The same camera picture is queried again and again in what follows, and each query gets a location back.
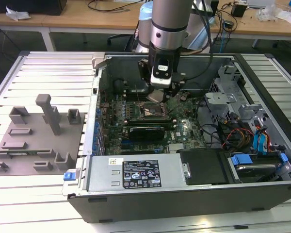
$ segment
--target electronic device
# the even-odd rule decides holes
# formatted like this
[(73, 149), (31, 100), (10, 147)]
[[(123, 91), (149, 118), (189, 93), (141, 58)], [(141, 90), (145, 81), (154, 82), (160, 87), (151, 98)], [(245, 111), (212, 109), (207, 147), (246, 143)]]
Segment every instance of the electronic device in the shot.
[[(291, 123), (256, 75), (275, 72), (257, 65), (268, 58), (218, 54), (165, 103), (147, 99), (145, 58), (94, 53), (83, 152), (63, 187), (86, 222), (267, 210), (291, 199)], [(190, 77), (208, 59), (181, 57), (178, 71)]]
[(59, 16), (65, 8), (67, 0), (0, 0), (0, 13), (9, 9), (18, 12), (40, 13)]
[(232, 7), (231, 15), (233, 15), (234, 17), (243, 17), (247, 7), (247, 4), (240, 4), (236, 2)]

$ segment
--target paper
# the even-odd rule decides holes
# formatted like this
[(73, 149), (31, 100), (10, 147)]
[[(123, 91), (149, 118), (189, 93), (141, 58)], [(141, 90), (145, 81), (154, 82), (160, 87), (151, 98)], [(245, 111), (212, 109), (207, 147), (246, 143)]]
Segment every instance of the paper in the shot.
[(21, 19), (29, 19), (31, 18), (28, 14), (28, 12), (18, 12), (18, 11), (13, 11), (11, 9), (9, 9), (7, 6), (5, 6), (6, 8), (6, 16), (8, 16), (9, 18), (15, 20), (15, 21), (18, 21), (18, 20), (21, 20)]
[(280, 11), (276, 14), (276, 18), (287, 20), (288, 17), (291, 16), (291, 12), (288, 11)]

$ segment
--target blue clip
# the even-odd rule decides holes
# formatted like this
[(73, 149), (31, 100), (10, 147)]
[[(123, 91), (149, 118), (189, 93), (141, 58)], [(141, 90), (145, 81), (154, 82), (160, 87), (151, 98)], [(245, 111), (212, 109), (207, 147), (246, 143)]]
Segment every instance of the blue clip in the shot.
[(255, 150), (258, 149), (258, 141), (259, 141), (259, 132), (257, 130), (256, 133), (254, 134), (254, 138), (253, 138), (253, 148)]
[(75, 172), (65, 172), (64, 173), (64, 181), (75, 181), (76, 173)]
[(266, 152), (264, 151), (265, 138), (266, 138), (265, 135), (261, 134), (258, 147), (258, 152), (262, 152), (264, 155), (266, 155)]
[(231, 157), (233, 164), (242, 165), (242, 164), (253, 164), (249, 154), (235, 154)]
[(280, 158), (282, 160), (282, 162), (285, 164), (288, 160), (288, 157), (286, 156), (286, 154), (281, 153)]
[(265, 135), (259, 134), (259, 131), (257, 130), (254, 138), (253, 138), (253, 148), (255, 150), (258, 150), (258, 152), (262, 152), (264, 155), (266, 155), (266, 152), (264, 151), (264, 142), (265, 142)]

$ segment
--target wooden desk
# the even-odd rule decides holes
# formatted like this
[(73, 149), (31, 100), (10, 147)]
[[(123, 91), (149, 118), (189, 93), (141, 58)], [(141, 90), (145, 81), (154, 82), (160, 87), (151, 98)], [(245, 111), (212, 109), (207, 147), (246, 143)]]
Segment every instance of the wooden desk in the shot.
[[(219, 8), (231, 0), (220, 0)], [(133, 34), (138, 22), (138, 15), (141, 4), (133, 4), (127, 7), (129, 12), (103, 13), (91, 10), (87, 7), (89, 0), (68, 0), (67, 5), (60, 16), (46, 16), (31, 14), (31, 19), (16, 22), (5, 14), (0, 14), (0, 27), (7, 31), (33, 31), (40, 32), (48, 51), (55, 51), (56, 48), (50, 36), (50, 32), (66, 33), (112, 33), (112, 34)], [(288, 6), (289, 0), (277, 0), (277, 3)], [(98, 3), (98, 9), (112, 9), (126, 3), (104, 0)], [(242, 18), (237, 18), (238, 27), (230, 37), (242, 39), (270, 39), (270, 40), (291, 40), (291, 24), (278, 19), (277, 22), (259, 22), (256, 19), (256, 9), (246, 10)], [(234, 21), (227, 14), (223, 18)], [(216, 36), (219, 31), (217, 24), (211, 27), (211, 33)]]
[[(220, 0), (219, 9), (230, 0)], [(288, 10), (289, 0), (276, 0), (277, 7)], [(227, 7), (226, 12), (231, 12), (232, 7)], [(259, 22), (256, 18), (257, 9), (247, 9), (242, 18), (237, 17), (238, 27), (230, 37), (245, 39), (272, 39), (291, 40), (291, 24), (277, 19), (277, 21)], [(223, 13), (223, 19), (235, 22), (228, 14)], [(219, 31), (219, 19), (216, 17), (216, 24), (211, 27), (212, 33)]]
[[(104, 13), (91, 10), (87, 7), (89, 1), (68, 0), (67, 6), (60, 16), (46, 16), (42, 22), (45, 27), (74, 27), (74, 28), (103, 28), (103, 29), (130, 29), (135, 30), (138, 23), (141, 4), (127, 7), (128, 12)], [(113, 9), (125, 5), (113, 1), (100, 1), (98, 9)]]
[[(0, 28), (5, 31), (40, 32), (47, 51), (56, 51), (50, 32), (134, 34), (141, 4), (128, 6), (128, 12), (103, 13), (89, 9), (88, 2), (89, 0), (68, 0), (60, 16), (30, 14), (31, 19), (18, 22), (0, 14)], [(97, 8), (113, 9), (125, 4), (105, 0), (99, 2)]]

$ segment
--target power supply label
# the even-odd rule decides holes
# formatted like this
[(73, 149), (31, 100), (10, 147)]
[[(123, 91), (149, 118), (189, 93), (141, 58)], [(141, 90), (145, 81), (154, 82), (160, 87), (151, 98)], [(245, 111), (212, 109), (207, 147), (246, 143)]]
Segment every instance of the power supply label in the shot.
[(125, 189), (161, 186), (158, 160), (123, 161), (123, 187)]

